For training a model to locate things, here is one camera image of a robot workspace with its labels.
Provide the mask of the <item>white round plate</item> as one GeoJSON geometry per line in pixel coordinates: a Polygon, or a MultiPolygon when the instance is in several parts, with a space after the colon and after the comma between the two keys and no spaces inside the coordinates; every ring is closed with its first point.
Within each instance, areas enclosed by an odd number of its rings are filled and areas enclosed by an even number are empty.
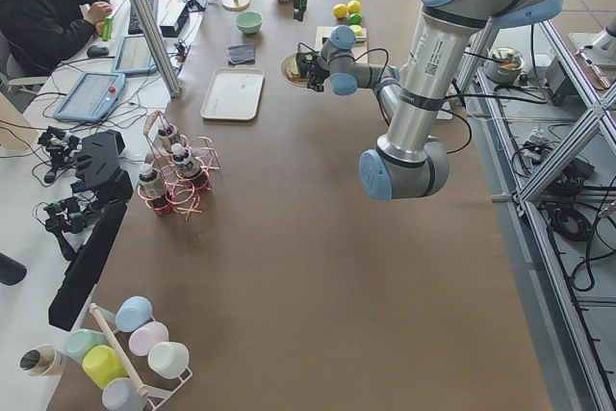
{"type": "Polygon", "coordinates": [[[313,75],[317,54],[312,51],[294,52],[281,63],[281,74],[288,83],[296,87],[313,89],[317,80],[313,75]]]}

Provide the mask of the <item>bread slice top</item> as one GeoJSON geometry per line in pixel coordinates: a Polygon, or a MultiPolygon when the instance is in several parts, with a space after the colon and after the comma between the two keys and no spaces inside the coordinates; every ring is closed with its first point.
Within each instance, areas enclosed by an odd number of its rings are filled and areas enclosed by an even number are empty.
{"type": "Polygon", "coordinates": [[[296,55],[292,54],[285,59],[282,64],[282,72],[284,76],[291,82],[299,82],[306,78],[305,74],[301,71],[300,66],[297,64],[296,55]]]}

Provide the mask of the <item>yellow lemon lower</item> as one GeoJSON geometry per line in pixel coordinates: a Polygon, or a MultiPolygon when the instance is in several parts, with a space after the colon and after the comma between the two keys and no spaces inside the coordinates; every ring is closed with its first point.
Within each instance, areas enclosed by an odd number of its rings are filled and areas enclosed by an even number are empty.
{"type": "Polygon", "coordinates": [[[336,19],[345,19],[348,15],[347,4],[339,3],[334,5],[332,14],[336,19]]]}

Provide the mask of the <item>yellow lemon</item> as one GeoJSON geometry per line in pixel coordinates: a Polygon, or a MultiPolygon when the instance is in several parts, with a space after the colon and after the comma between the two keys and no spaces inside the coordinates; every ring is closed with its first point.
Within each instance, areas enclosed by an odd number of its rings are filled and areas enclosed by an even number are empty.
{"type": "Polygon", "coordinates": [[[334,5],[332,14],[336,19],[345,19],[348,15],[347,4],[339,3],[334,5]]]}
{"type": "Polygon", "coordinates": [[[346,4],[346,8],[348,14],[360,13],[362,5],[358,0],[351,0],[346,4]]]}

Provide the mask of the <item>grey folded cloth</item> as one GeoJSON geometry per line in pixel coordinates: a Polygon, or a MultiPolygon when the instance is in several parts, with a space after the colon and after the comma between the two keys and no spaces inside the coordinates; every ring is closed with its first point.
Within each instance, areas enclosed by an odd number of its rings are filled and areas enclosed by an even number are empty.
{"type": "Polygon", "coordinates": [[[251,43],[227,47],[227,62],[231,65],[254,64],[255,59],[255,46],[251,43]]]}

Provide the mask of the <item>tea bottle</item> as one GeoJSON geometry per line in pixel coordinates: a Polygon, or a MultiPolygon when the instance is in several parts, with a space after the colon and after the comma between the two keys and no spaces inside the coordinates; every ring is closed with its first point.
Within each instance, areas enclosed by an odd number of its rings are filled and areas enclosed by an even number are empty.
{"type": "Polygon", "coordinates": [[[193,179],[200,174],[201,165],[187,146],[179,142],[174,143],[171,146],[171,154],[172,162],[182,178],[193,179]]]}
{"type": "Polygon", "coordinates": [[[149,200],[157,215],[170,212],[170,203],[167,198],[167,186],[162,174],[150,164],[140,166],[139,181],[144,196],[149,200]]]}
{"type": "Polygon", "coordinates": [[[177,130],[177,128],[172,125],[160,125],[157,131],[158,140],[162,146],[162,148],[167,152],[172,152],[172,147],[176,143],[182,143],[181,136],[177,130]]]}

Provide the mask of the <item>tea bottle upper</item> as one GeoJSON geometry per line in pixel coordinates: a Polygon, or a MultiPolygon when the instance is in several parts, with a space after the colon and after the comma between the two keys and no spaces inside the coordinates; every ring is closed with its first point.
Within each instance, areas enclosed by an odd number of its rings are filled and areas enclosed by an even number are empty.
{"type": "Polygon", "coordinates": [[[162,148],[167,152],[172,152],[172,147],[176,143],[182,143],[181,136],[177,130],[177,128],[172,125],[160,125],[157,131],[158,140],[162,146],[162,148]]]}

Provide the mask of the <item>blue teach pendant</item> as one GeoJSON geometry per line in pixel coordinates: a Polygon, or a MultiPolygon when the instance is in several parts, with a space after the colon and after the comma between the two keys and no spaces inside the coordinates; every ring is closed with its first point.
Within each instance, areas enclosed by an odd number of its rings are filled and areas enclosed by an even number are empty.
{"type": "Polygon", "coordinates": [[[125,84],[123,73],[85,72],[53,117],[60,121],[100,122],[120,97],[125,84]]]}
{"type": "Polygon", "coordinates": [[[152,74],[157,66],[144,35],[125,36],[115,52],[112,72],[127,76],[152,74]]]}

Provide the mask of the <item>seated person black jacket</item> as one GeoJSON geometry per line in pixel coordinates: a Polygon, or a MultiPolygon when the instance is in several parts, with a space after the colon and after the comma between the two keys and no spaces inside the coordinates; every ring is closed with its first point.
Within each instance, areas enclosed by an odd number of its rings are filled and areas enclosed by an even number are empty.
{"type": "Polygon", "coordinates": [[[102,34],[111,0],[1,0],[1,32],[27,76],[49,75],[102,34]]]}

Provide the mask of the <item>blue cup top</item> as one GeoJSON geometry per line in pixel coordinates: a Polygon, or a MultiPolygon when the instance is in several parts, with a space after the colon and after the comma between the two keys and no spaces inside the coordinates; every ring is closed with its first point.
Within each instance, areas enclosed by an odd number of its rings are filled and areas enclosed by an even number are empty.
{"type": "Polygon", "coordinates": [[[153,316],[153,306],[144,296],[133,295],[127,298],[115,314],[115,325],[121,332],[133,332],[149,322],[153,316]]]}

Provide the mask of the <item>white cup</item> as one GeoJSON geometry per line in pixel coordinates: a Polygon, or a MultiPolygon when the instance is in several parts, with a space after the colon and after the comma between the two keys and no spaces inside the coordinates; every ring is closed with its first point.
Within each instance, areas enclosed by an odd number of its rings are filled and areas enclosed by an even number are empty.
{"type": "Polygon", "coordinates": [[[178,342],[160,342],[147,355],[149,368],[165,379],[179,377],[189,366],[190,352],[178,342]]]}

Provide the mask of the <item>black bar device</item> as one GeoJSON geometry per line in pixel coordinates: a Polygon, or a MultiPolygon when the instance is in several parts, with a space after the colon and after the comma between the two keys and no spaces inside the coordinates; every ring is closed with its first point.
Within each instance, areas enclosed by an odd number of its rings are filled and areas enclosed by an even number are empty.
{"type": "Polygon", "coordinates": [[[98,283],[127,206],[116,200],[107,205],[90,237],[68,266],[64,281],[48,307],[49,324],[70,332],[98,283]]]}

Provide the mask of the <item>yellow cup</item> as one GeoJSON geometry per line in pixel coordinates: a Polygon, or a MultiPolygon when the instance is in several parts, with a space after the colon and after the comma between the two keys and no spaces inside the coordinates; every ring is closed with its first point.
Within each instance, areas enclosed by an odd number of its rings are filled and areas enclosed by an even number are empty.
{"type": "Polygon", "coordinates": [[[107,345],[93,347],[84,357],[82,369],[100,390],[111,381],[128,375],[115,350],[107,345]]]}

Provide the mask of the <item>grey blue cup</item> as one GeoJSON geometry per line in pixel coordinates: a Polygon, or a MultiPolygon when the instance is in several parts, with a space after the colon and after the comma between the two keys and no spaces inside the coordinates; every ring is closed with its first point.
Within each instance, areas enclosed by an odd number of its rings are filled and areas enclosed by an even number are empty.
{"type": "Polygon", "coordinates": [[[102,404],[109,411],[142,411],[147,398],[140,396],[128,377],[110,381],[102,392],[102,404]]]}

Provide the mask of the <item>black bracket stand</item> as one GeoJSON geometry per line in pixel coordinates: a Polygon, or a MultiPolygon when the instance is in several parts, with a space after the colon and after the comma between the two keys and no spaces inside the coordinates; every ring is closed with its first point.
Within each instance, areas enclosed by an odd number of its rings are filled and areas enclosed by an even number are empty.
{"type": "Polygon", "coordinates": [[[102,205],[113,200],[128,201],[134,190],[128,172],[119,164],[124,148],[124,140],[115,130],[83,138],[81,151],[75,156],[77,181],[70,185],[71,191],[91,191],[102,205]]]}

